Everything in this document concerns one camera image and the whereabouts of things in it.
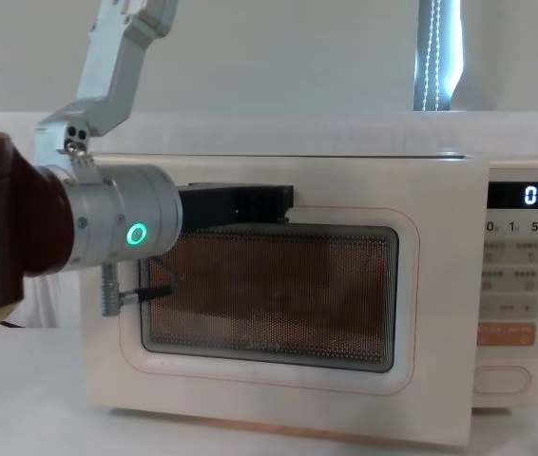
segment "green led ring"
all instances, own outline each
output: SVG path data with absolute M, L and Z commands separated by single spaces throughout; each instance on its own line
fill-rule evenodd
M 140 235 L 138 237 L 134 237 L 136 232 L 140 231 Z M 131 226 L 129 231 L 127 232 L 127 243 L 129 245 L 138 245 L 140 244 L 144 239 L 146 238 L 146 225 L 143 223 L 136 223 Z

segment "mesh screen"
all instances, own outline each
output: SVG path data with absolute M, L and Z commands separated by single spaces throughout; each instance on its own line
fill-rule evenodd
M 183 235 L 141 262 L 152 352 L 388 371 L 397 234 L 382 227 L 233 225 Z

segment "white table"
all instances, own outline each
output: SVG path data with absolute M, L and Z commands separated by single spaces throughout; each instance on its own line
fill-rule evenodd
M 86 403 L 81 336 L 0 327 L 0 455 L 441 455 L 208 427 Z M 467 454 L 538 456 L 538 408 L 474 414 Z

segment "microwave oven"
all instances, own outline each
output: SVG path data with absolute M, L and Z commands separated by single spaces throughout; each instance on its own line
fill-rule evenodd
M 538 160 L 99 156 L 178 185 L 294 185 L 282 224 L 121 263 L 172 295 L 102 317 L 81 272 L 93 404 L 463 447 L 472 407 L 538 397 Z

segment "number 0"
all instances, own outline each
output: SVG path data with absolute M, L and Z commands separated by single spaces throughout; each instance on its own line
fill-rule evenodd
M 530 185 L 525 189 L 525 204 L 531 206 L 537 202 L 537 187 Z

